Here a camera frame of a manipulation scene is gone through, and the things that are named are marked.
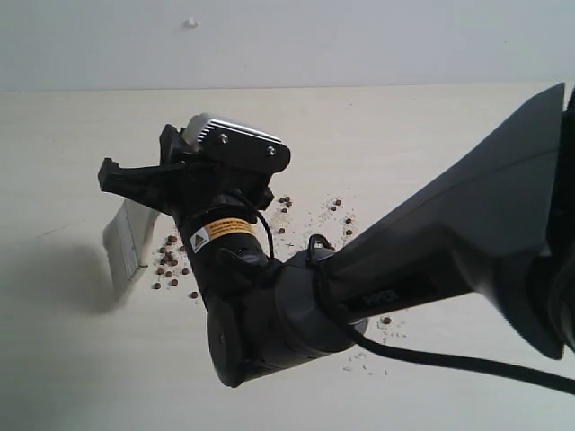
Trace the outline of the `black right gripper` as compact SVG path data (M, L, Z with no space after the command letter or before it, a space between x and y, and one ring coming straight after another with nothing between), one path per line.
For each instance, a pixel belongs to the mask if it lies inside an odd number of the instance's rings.
M216 206L263 210L270 205L274 174L249 172L195 154L181 137L183 129L164 126L157 166L122 168L105 158L97 175L100 190L156 211L174 209L187 216Z

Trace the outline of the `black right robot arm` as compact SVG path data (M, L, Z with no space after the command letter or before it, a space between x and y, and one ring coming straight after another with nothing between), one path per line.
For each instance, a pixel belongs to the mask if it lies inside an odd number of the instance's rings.
M534 95L426 187L335 250L312 234L277 259L253 231L291 153L256 128L200 114L166 125L156 166L105 159L102 191L170 216L207 311L219 381L235 388L352 346L382 357L564 393L555 374L376 343L370 317L470 293L543 356L574 346L574 95Z

